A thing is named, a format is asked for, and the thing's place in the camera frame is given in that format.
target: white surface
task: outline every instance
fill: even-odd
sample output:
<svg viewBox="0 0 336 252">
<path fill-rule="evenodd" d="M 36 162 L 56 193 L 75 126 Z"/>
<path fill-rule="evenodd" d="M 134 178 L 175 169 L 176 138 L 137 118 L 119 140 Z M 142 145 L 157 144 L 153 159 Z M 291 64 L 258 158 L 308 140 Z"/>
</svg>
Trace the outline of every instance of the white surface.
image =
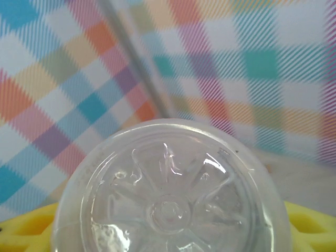
<svg viewBox="0 0 336 252">
<path fill-rule="evenodd" d="M 252 149 L 271 167 L 271 177 L 283 200 L 336 216 L 336 167 Z"/>
</svg>

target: checkered cloth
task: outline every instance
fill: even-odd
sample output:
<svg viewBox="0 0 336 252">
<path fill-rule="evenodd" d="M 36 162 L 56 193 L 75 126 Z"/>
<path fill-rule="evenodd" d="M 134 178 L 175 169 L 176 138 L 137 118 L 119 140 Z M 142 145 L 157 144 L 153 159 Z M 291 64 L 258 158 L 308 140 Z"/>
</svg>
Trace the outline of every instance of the checkered cloth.
<svg viewBox="0 0 336 252">
<path fill-rule="evenodd" d="M 335 1 L 112 2 L 171 113 L 336 164 Z"/>
<path fill-rule="evenodd" d="M 0 221 L 56 200 L 92 148 L 158 116 L 95 2 L 0 1 Z"/>
</svg>

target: yellow sponge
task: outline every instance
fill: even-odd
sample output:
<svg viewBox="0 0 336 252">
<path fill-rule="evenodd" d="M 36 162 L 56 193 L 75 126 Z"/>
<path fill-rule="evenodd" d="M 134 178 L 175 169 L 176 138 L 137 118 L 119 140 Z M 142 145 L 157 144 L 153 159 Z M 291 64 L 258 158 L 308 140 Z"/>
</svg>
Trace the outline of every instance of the yellow sponge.
<svg viewBox="0 0 336 252">
<path fill-rule="evenodd" d="M 336 252 L 336 218 L 285 202 L 293 252 Z M 57 204 L 0 223 L 0 252 L 50 252 Z"/>
</svg>

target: clear plastic bottle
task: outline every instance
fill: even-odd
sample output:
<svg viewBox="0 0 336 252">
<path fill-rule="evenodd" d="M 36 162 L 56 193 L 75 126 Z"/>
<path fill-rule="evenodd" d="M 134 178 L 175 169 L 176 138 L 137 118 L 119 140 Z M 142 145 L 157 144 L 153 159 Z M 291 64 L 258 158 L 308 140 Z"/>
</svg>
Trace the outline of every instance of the clear plastic bottle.
<svg viewBox="0 0 336 252">
<path fill-rule="evenodd" d="M 70 178 L 57 252 L 290 252 L 284 203 L 264 166 L 228 134 L 159 119 L 97 146 Z"/>
</svg>

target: pastel plaid backdrop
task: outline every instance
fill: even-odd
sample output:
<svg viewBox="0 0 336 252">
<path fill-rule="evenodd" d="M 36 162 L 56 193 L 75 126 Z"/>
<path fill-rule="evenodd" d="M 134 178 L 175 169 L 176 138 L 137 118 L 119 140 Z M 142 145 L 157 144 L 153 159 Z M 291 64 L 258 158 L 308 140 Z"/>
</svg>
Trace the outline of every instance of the pastel plaid backdrop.
<svg viewBox="0 0 336 252">
<path fill-rule="evenodd" d="M 336 1 L 110 3 L 178 117 L 336 164 Z"/>
<path fill-rule="evenodd" d="M 85 155 L 158 116 L 94 0 L 0 1 L 0 221 L 57 200 Z"/>
<path fill-rule="evenodd" d="M 334 0 L 101 1 L 170 116 L 336 164 Z M 96 144 L 159 116 L 94 0 L 0 2 L 0 69 L 0 219 L 54 200 Z"/>
</svg>

